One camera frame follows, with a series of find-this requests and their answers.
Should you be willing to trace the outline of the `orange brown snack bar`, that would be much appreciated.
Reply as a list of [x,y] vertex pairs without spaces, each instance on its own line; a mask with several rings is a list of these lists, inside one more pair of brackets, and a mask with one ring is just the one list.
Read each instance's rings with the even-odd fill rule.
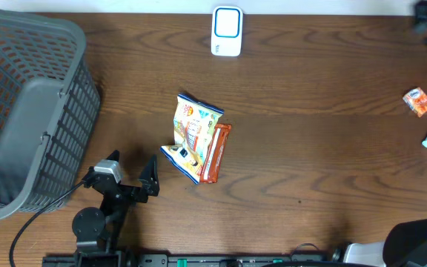
[[200,176],[201,183],[217,183],[228,135],[232,126],[217,123]]

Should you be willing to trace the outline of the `yellow snack bag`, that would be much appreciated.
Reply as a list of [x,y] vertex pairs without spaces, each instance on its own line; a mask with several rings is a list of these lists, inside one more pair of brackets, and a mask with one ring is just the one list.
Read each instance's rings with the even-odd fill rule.
[[164,145],[160,150],[174,167],[199,184],[215,126],[224,110],[183,93],[177,96],[177,101],[173,117],[174,144]]

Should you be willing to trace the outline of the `small orange packet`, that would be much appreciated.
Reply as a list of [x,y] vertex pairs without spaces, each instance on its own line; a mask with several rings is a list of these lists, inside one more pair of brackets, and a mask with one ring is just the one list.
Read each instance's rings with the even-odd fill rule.
[[427,113],[427,94],[421,88],[411,89],[403,96],[403,101],[418,117]]

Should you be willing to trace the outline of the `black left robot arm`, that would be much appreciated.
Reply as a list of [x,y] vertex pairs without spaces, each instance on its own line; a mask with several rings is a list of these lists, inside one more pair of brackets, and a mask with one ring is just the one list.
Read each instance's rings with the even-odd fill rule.
[[137,266],[137,259],[129,249],[117,248],[119,235],[131,207],[146,203],[159,194],[157,157],[153,155],[142,170],[141,186],[123,185],[120,153],[113,151],[108,158],[89,168],[82,179],[83,186],[93,188],[102,196],[102,204],[79,211],[73,218],[76,236],[77,266]]

